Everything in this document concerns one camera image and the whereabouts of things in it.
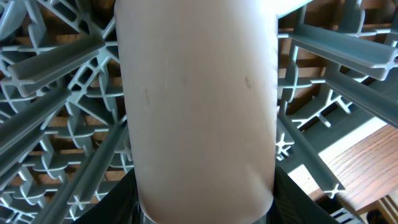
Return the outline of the pink cup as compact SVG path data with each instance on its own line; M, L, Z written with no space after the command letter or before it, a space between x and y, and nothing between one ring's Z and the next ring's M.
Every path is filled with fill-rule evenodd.
M156 223L254 223L270 209L276 4L124 0L119 61L139 200Z

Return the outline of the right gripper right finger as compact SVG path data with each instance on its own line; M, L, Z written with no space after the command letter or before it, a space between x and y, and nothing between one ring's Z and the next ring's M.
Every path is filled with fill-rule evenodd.
M275 168L274 201L267 212L270 224L338 224L280 167Z

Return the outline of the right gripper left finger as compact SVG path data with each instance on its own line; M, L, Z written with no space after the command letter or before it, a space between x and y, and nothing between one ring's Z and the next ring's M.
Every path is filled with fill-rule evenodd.
M73 224L140 224L143 212L134 169L131 169L93 208Z

